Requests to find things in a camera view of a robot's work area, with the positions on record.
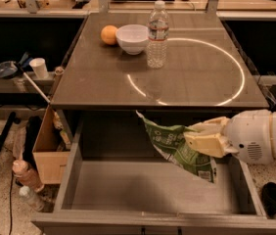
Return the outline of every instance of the tiled floor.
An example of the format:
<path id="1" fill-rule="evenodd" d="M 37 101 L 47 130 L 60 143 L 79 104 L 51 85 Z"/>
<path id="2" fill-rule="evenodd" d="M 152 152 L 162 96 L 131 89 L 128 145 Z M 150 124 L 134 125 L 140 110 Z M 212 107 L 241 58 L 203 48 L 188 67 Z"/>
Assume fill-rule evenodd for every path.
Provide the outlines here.
<path id="1" fill-rule="evenodd" d="M 0 133 L 5 125 L 5 120 L 0 119 Z M 0 234 L 13 235 L 40 235 L 42 232 L 30 222 L 34 212 L 27 203 L 19 197 L 20 186 L 12 179 L 12 162 L 14 160 L 12 150 L 17 130 L 25 126 L 26 120 L 20 124 L 13 124 L 4 147 L 0 153 Z M 276 163 L 270 165 L 250 165 L 253 181 L 260 192 L 261 187 L 268 181 L 276 183 Z"/>

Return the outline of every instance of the plastic cup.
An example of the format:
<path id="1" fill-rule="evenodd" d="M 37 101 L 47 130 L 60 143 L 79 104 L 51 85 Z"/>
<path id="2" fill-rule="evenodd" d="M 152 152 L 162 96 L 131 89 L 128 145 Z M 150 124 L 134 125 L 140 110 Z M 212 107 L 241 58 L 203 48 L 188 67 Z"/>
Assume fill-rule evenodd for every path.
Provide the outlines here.
<path id="1" fill-rule="evenodd" d="M 46 62 L 42 58 L 36 58 L 29 62 L 36 76 L 40 79 L 45 79 L 48 77 L 48 70 L 46 67 Z"/>

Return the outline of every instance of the cardboard box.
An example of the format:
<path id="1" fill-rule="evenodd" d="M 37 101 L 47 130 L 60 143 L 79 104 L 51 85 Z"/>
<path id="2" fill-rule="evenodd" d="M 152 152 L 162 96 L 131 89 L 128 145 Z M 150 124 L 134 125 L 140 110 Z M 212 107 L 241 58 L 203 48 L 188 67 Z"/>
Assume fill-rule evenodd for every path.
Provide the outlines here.
<path id="1" fill-rule="evenodd" d="M 69 151 L 57 152 L 61 136 L 53 125 L 53 116 L 53 110 L 49 106 L 32 151 L 39 176 L 44 184 L 61 183 L 69 156 Z"/>

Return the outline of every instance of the green bag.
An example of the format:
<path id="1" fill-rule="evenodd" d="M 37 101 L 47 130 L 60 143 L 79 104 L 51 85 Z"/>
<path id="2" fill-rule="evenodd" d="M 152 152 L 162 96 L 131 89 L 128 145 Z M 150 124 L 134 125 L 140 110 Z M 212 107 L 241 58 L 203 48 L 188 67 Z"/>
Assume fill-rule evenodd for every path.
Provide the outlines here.
<path id="1" fill-rule="evenodd" d="M 183 125 L 157 125 L 142 114 L 136 113 L 144 121 L 152 144 L 166 160 L 208 182 L 215 182 L 216 163 L 214 158 L 192 150 L 185 141 L 184 132 L 195 130 Z"/>

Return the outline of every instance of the plastic water bottle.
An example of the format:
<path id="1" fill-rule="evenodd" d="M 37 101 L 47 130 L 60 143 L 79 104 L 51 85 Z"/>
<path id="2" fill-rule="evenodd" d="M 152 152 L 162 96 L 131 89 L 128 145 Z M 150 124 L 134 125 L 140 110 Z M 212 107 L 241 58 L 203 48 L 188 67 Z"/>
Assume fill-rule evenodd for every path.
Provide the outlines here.
<path id="1" fill-rule="evenodd" d="M 158 69 L 165 63 L 167 49 L 168 14 L 164 1 L 156 1 L 155 8 L 149 16 L 148 29 L 147 63 L 148 67 Z"/>
<path id="2" fill-rule="evenodd" d="M 12 167 L 14 176 L 25 186 L 30 187 L 35 192 L 40 192 L 44 188 L 38 172 L 31 167 L 31 164 L 23 160 L 15 160 Z"/>
<path id="3" fill-rule="evenodd" d="M 23 186 L 19 194 L 23 201 L 28 203 L 35 211 L 41 212 L 43 210 L 45 206 L 44 201 L 28 186 Z"/>

